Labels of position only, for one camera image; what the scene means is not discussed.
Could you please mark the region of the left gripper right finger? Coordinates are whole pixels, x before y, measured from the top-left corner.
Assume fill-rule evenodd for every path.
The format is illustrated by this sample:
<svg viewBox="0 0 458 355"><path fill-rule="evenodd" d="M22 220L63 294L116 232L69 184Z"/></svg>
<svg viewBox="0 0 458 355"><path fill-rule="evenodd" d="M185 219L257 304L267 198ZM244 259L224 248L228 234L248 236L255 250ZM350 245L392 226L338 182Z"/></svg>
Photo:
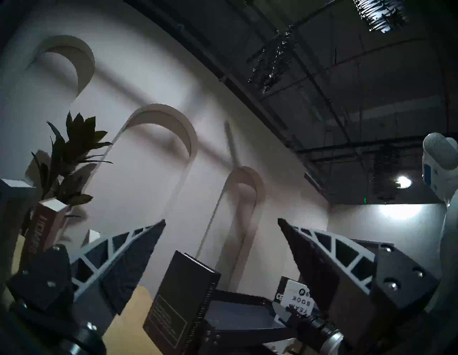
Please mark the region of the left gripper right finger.
<svg viewBox="0 0 458 355"><path fill-rule="evenodd" d="M439 281L390 243L362 244L341 235L292 226L279 219L304 284L319 315L335 333L313 349L393 349L398 329L423 312ZM281 322L304 343L304 322L293 306Z"/></svg>

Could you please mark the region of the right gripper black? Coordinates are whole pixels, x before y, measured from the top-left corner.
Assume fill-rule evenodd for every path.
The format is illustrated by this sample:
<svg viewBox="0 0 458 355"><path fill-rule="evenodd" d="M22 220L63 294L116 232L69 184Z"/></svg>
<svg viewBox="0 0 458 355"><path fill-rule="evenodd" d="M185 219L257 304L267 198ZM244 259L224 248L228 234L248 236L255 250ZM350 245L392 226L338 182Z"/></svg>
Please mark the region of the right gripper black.
<svg viewBox="0 0 458 355"><path fill-rule="evenodd" d="M335 325L321 316L310 315L304 322L304 342L324 344L335 333Z"/></svg>

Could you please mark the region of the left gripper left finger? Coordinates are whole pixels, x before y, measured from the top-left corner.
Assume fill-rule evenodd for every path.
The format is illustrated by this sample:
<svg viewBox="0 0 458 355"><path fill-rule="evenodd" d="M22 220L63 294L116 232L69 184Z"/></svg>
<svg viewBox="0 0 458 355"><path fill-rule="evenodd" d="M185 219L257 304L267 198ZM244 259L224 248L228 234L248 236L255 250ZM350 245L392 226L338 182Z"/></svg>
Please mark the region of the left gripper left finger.
<svg viewBox="0 0 458 355"><path fill-rule="evenodd" d="M70 251L53 245L6 285L15 300L36 311L73 322L112 322L130 300L165 226L162 219Z"/></svg>

